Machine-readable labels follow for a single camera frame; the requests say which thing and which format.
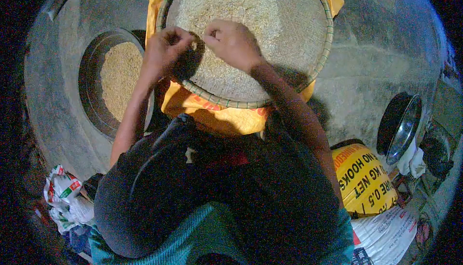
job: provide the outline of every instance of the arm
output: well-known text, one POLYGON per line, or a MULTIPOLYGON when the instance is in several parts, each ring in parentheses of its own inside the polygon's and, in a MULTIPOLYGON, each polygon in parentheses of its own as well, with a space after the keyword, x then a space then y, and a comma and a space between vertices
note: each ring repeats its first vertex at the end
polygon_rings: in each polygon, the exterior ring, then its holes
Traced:
POLYGON ((170 77, 180 55, 191 46, 194 38, 179 27, 169 27, 148 40, 140 76, 133 89, 124 117, 114 138, 110 167, 136 141, 143 137, 148 98, 159 81, 170 77))
POLYGON ((342 207, 341 191, 324 130, 311 108, 283 79, 278 78, 272 66, 260 55, 254 35, 240 23, 216 19, 206 28, 204 42, 229 65, 256 79, 271 96, 286 127, 293 130, 292 135, 314 153, 342 207))

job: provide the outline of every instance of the teal shirt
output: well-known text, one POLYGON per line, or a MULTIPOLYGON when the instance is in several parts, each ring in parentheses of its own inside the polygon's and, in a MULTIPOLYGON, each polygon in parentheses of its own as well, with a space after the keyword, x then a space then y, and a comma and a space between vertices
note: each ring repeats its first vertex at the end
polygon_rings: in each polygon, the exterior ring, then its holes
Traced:
MULTIPOLYGON (((320 264, 350 265, 352 261, 353 231, 345 209, 339 210, 336 236, 336 241, 324 248, 326 256, 320 264)), ((98 265, 193 265, 200 256, 210 253, 227 255, 242 265, 250 264, 238 250, 239 238, 228 206, 210 202, 190 214, 158 250, 144 258, 130 259, 115 254, 95 226, 89 242, 92 259, 98 265)))

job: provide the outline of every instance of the rice grain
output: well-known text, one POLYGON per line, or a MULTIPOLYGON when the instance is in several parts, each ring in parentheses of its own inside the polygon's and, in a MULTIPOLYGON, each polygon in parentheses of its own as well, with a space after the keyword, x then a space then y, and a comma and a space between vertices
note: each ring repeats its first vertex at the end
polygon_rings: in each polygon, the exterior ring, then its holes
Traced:
POLYGON ((105 54, 100 72, 101 97, 107 109, 120 122, 135 88, 142 61, 142 54, 131 42, 113 46, 105 54))

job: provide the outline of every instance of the yellow sack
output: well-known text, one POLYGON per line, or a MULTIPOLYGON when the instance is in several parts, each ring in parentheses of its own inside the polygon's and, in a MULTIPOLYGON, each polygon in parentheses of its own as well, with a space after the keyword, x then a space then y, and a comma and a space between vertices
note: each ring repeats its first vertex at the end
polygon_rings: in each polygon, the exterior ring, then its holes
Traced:
MULTIPOLYGON (((157 12, 162 1, 150 0, 148 4, 145 43, 156 33, 157 12)), ((334 17, 343 6, 344 0, 327 1, 334 17)), ((299 94, 304 101, 312 96, 314 85, 315 81, 299 94)), ((248 135, 263 130, 270 110, 270 107, 244 110, 218 106, 172 81, 161 106, 161 111, 173 118, 186 112, 193 116, 201 129, 221 135, 248 135)))
POLYGON ((397 204, 397 192, 371 150, 352 144, 333 150, 344 207, 359 216, 377 215, 397 204))

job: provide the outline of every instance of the woven bamboo tray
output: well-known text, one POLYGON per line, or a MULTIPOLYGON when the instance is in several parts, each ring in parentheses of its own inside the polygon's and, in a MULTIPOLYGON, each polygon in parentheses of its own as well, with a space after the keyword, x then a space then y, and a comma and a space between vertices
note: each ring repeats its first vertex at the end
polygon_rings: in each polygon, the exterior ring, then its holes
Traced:
MULTIPOLYGON (((166 27, 167 15, 169 12, 169 8, 172 4, 172 1, 173 0, 164 0, 161 4, 161 7, 159 8, 159 12, 158 12, 157 19, 156 19, 156 31, 157 32, 161 31, 162 29, 166 27)), ((323 8, 325 9, 325 14, 327 16, 326 40, 323 46, 323 51, 319 55, 312 73, 308 75, 308 78, 303 83, 301 83, 297 87, 293 87, 297 93, 304 90, 307 86, 309 86, 310 83, 312 83, 315 80, 315 78, 318 76, 320 71, 323 69, 323 66, 325 66, 328 60, 328 56, 330 54, 331 44, 333 42, 333 32, 334 32, 333 17, 331 14, 330 7, 328 5, 328 1, 327 0, 320 0, 320 1, 323 5, 323 8)), ((256 109, 256 108, 264 107, 271 102, 270 99, 263 100, 263 101, 251 101, 251 102, 224 99, 224 98, 221 98, 221 97, 218 97, 216 95, 209 93, 208 91, 200 88, 199 86, 197 86, 195 83, 193 83, 192 81, 188 79, 183 80, 182 85, 187 90, 202 97, 203 99, 213 104, 217 104, 217 105, 225 106, 225 107, 233 107, 233 108, 240 108, 240 109, 256 109)))

